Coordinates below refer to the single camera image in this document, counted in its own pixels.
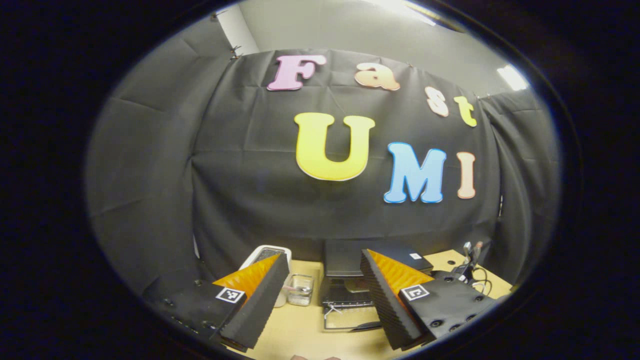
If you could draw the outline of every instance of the letter m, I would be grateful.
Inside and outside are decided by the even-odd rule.
[[[422,166],[418,165],[413,147],[403,142],[392,142],[388,146],[394,156],[394,173],[391,177],[391,189],[384,196],[386,202],[404,202],[404,183],[409,189],[411,201],[416,201],[420,191],[424,192],[422,202],[442,201],[442,169],[447,154],[438,149],[427,153]]]

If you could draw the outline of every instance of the letter u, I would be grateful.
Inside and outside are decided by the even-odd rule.
[[[323,113],[300,113],[294,117],[299,126],[296,161],[307,175],[320,180],[345,181],[360,175],[369,157],[369,129],[376,123],[361,116],[347,116],[345,125],[351,128],[351,149],[345,161],[326,158],[326,131],[334,118]]]

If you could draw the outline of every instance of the table surface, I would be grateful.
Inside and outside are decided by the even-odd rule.
[[[451,271],[464,260],[464,256],[455,250],[424,258],[433,265],[433,270],[445,271]],[[448,264],[448,261],[454,261],[455,264]],[[323,360],[332,356],[343,360],[386,360],[420,349],[415,347],[405,352],[400,349],[392,350],[382,328],[362,332],[325,331],[323,310],[317,305],[323,264],[292,260],[291,272],[314,277],[311,305],[295,306],[287,303],[274,308],[254,349],[248,349],[246,353],[229,350],[257,360],[290,360],[293,355],[309,360]],[[489,297],[497,299],[510,294],[511,285],[508,282],[488,270],[487,276],[493,285]],[[482,286],[477,286],[476,289],[482,291]]]

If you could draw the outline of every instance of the yellow letter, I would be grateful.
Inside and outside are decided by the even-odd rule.
[[[376,123],[368,117],[347,116],[344,123],[351,128],[349,158],[342,162],[326,158],[326,130],[333,116],[323,113],[297,114],[298,130],[296,161],[302,171],[320,180],[345,181],[360,175],[369,158],[369,129]]]
[[[444,95],[440,90],[427,86],[424,92],[427,93],[427,104],[431,111],[443,117],[449,116],[449,108],[444,103]]]
[[[476,157],[470,152],[459,152],[456,154],[460,160],[460,189],[458,197],[461,199],[471,199],[476,196],[474,189],[474,161]]]
[[[372,88],[380,86],[387,90],[398,90],[400,88],[400,84],[396,83],[394,73],[384,65],[361,63],[356,68],[362,70],[355,75],[355,79],[360,85],[371,86]]]
[[[458,103],[460,107],[460,116],[462,116],[462,120],[471,127],[477,125],[477,121],[471,117],[471,111],[474,110],[474,106],[469,104],[467,98],[464,96],[457,96],[453,98],[453,101]]]

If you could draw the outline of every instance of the white label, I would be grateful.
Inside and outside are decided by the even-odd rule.
[[[234,290],[230,288],[224,288],[222,291],[216,296],[216,299],[220,299],[222,301],[230,302],[231,304],[235,304],[240,300],[240,298],[244,295],[244,291]]]
[[[419,299],[421,297],[429,295],[429,292],[425,288],[423,288],[422,285],[410,286],[400,291],[404,293],[409,301],[413,301],[415,299]]]

